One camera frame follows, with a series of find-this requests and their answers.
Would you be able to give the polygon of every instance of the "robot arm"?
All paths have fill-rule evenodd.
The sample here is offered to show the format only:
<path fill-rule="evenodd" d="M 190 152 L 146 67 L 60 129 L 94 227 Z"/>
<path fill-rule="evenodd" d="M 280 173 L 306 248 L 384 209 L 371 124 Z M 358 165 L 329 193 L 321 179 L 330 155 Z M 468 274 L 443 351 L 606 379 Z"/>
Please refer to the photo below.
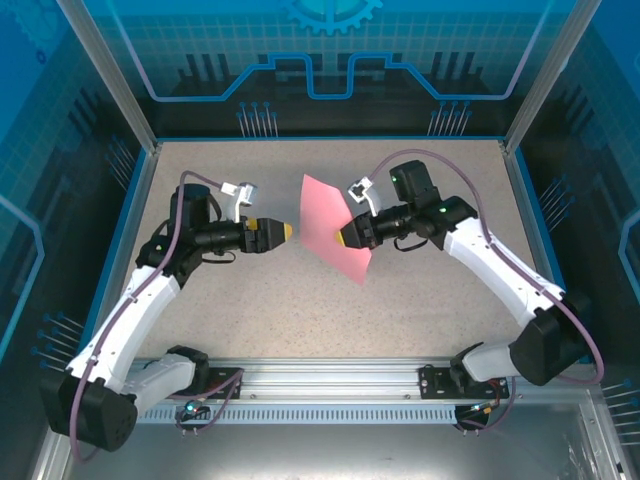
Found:
<path fill-rule="evenodd" d="M 390 173 L 398 198 L 405 203 L 377 208 L 375 215 L 371 212 L 359 215 L 340 230 L 338 240 L 347 247 L 370 249 L 385 239 L 403 239 L 409 233 L 431 240 L 475 273 L 523 329 L 515 341 L 474 345 L 456 356 L 451 364 L 451 377 L 460 390 L 466 385 L 514 375 L 544 385 L 587 352 L 570 320 L 490 248 L 476 211 L 459 197 L 440 198 L 424 163 L 414 160 Z M 357 182 L 350 188 L 350 195 L 359 203 L 371 203 L 370 183 L 368 179 Z M 366 198 L 362 185 L 367 186 Z M 578 301 L 581 299 L 567 295 L 531 270 L 493 234 L 490 238 L 545 291 L 574 312 L 580 310 L 578 306 L 583 307 L 584 302 Z"/>
<path fill-rule="evenodd" d="M 129 284 L 102 328 L 89 345 L 68 364 L 64 372 L 49 371 L 43 376 L 40 392 L 49 425 L 56 433 L 69 435 L 72 402 L 80 379 L 87 376 L 78 410 L 77 438 L 107 451 L 120 448 L 131 434 L 136 419 L 161 400 L 178 391 L 199 394 L 207 391 L 209 363 L 202 352 L 174 347 L 158 361 L 127 377 L 142 342 L 166 306 L 178 295 L 193 271 L 203 262 L 229 263 L 204 259 L 205 254 L 223 256 L 234 250 L 264 253 L 290 237 L 289 225 L 270 219 L 248 219 L 239 215 L 240 205 L 250 205 L 256 187 L 224 184 L 232 197 L 227 218 L 210 221 L 210 206 L 221 212 L 209 189 L 203 185 L 184 187 L 182 223 L 177 226 L 176 248 L 157 275 L 129 303 L 133 292 L 146 282 L 164 260 L 171 238 L 159 228 L 140 250 Z M 171 198 L 171 214 L 164 222 L 173 233 L 176 228 L 176 193 Z M 100 352 L 95 345 L 120 307 L 128 303 L 116 319 Z"/>

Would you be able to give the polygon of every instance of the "beige work surface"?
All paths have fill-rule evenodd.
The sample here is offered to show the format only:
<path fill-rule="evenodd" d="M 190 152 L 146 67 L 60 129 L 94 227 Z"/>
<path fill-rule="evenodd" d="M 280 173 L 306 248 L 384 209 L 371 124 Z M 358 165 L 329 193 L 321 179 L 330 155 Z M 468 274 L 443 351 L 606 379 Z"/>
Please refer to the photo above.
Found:
<path fill-rule="evenodd" d="M 273 217 L 297 229 L 304 174 L 345 191 L 354 180 L 370 175 L 385 156 L 405 148 L 430 149 L 456 162 L 479 189 L 490 228 L 532 265 L 493 140 L 165 143 L 134 252 L 168 217 L 169 199 L 183 170 L 218 182 L 258 185 L 254 206 L 243 213 Z M 416 158 L 407 155 L 394 165 Z M 455 173 L 435 160 L 425 163 L 443 198 L 459 195 L 474 204 Z M 383 204 L 397 204 L 388 168 L 376 182 Z M 216 197 L 223 199 L 219 192 Z M 354 213 L 363 211 L 351 201 L 349 205 Z M 361 287 L 306 250 L 294 234 L 263 255 L 239 254 L 231 265 L 203 264 L 162 313 L 138 356 L 157 357 L 176 344 L 213 357 L 440 356 L 517 333 L 515 320 L 491 291 L 432 244 L 400 253 L 386 242 L 373 252 Z"/>

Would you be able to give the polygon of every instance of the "blue enclosure wall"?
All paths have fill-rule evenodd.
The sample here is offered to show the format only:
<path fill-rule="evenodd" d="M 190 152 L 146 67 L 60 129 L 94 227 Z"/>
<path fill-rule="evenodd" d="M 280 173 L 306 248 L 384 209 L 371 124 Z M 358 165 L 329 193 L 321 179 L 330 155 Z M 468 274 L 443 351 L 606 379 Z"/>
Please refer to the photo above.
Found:
<path fill-rule="evenodd" d="M 602 2 L 522 145 L 567 286 L 593 301 L 608 384 L 640 381 L 639 18 L 637 1 Z"/>
<path fill-rule="evenodd" d="M 574 0 L 89 0 L 160 137 L 504 135 Z"/>
<path fill-rule="evenodd" d="M 0 2 L 0 64 L 0 478 L 23 479 L 40 372 L 77 348 L 43 318 L 86 321 L 140 145 L 55 2 Z"/>

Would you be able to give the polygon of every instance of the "pink cloth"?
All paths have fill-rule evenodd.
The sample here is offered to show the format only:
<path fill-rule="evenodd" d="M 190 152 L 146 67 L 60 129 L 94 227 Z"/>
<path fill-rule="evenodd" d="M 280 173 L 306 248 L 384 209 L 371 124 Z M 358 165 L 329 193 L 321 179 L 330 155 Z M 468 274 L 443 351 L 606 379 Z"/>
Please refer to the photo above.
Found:
<path fill-rule="evenodd" d="M 335 238 L 353 220 L 342 193 L 308 175 L 300 195 L 302 244 L 354 282 L 363 285 L 371 261 L 371 250 L 343 247 Z"/>

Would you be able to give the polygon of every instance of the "gear logo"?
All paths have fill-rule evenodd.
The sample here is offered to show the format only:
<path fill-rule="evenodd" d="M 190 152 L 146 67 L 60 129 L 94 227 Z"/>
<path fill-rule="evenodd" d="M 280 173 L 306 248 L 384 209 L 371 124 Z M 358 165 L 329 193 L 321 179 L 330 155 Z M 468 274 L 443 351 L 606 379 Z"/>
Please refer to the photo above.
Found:
<path fill-rule="evenodd" d="M 373 10 L 382 7 L 381 0 L 284 0 L 289 20 L 297 20 L 300 28 L 310 27 L 314 34 L 346 34 L 360 28 L 362 20 L 371 20 Z"/>
<path fill-rule="evenodd" d="M 54 0 L 0 0 L 0 13 L 10 13 L 23 33 L 45 50 L 58 32 L 59 12 Z"/>

